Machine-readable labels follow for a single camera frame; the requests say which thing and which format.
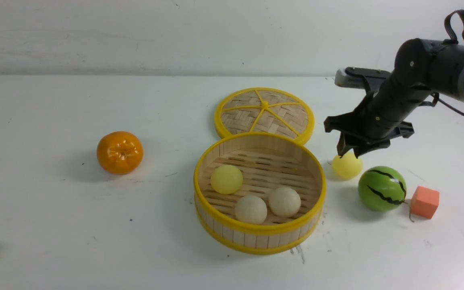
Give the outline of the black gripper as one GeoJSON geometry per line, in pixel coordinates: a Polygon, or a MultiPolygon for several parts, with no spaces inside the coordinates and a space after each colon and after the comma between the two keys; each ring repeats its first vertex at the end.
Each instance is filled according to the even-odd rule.
{"type": "Polygon", "coordinates": [[[366,95],[352,112],[327,117],[324,129],[328,133],[341,132],[336,147],[340,157],[349,151],[347,136],[354,138],[356,157],[386,149],[391,139],[409,138],[414,134],[414,127],[405,119],[431,94],[423,86],[382,83],[377,92],[366,95]]]}

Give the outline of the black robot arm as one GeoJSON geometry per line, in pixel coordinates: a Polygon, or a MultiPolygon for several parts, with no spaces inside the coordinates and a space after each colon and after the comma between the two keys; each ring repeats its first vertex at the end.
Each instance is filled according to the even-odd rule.
{"type": "Polygon", "coordinates": [[[435,106],[440,94],[464,102],[464,46],[411,39],[399,48],[392,72],[347,67],[337,71],[336,85],[366,91],[352,112],[324,121],[326,132],[340,132],[337,154],[353,150],[359,157],[411,137],[405,119],[420,106],[435,106]]]}

